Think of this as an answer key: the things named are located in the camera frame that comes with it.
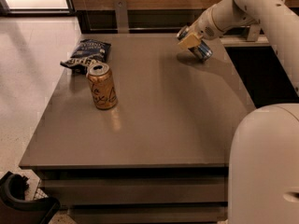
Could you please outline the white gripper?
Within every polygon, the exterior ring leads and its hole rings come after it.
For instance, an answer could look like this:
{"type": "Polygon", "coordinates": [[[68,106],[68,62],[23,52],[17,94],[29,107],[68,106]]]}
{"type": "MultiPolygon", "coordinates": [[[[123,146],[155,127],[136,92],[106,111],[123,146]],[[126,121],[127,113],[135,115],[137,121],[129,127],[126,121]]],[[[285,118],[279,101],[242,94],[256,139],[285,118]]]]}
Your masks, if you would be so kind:
{"type": "Polygon", "coordinates": [[[197,47],[201,43],[202,37],[207,40],[213,40],[224,34],[215,24],[211,9],[204,11],[191,25],[191,28],[193,32],[187,34],[178,42],[182,49],[197,47]]]}

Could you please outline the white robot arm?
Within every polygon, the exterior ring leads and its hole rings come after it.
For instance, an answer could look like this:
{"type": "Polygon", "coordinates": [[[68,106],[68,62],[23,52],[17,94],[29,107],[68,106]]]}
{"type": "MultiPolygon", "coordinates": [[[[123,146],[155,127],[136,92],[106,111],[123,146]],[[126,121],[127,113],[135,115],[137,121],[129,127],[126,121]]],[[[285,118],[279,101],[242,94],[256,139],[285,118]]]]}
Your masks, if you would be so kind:
{"type": "MultiPolygon", "coordinates": [[[[211,56],[206,39],[253,23],[297,90],[299,17],[285,0],[222,0],[178,32],[178,45],[206,60],[211,56]]],[[[231,146],[228,224],[299,224],[298,156],[299,105],[267,105],[246,115],[231,146]]]]}

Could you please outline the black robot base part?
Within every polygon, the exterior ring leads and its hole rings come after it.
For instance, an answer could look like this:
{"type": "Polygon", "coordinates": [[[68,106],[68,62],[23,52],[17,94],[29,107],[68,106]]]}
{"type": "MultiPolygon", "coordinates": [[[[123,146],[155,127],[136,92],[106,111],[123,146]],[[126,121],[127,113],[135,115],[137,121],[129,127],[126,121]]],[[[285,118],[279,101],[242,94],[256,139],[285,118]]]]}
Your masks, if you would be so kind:
{"type": "Polygon", "coordinates": [[[53,197],[26,201],[27,180],[11,172],[0,179],[0,224],[49,224],[60,209],[53,197]]]}

